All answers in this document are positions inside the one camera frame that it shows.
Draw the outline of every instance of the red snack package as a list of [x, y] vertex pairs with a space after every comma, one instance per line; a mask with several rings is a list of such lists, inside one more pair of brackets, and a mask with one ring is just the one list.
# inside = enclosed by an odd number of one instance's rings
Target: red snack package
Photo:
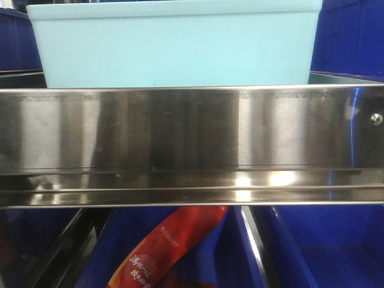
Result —
[[225, 206], [181, 207], [120, 264], [107, 288], [154, 288], [169, 268], [221, 221]]

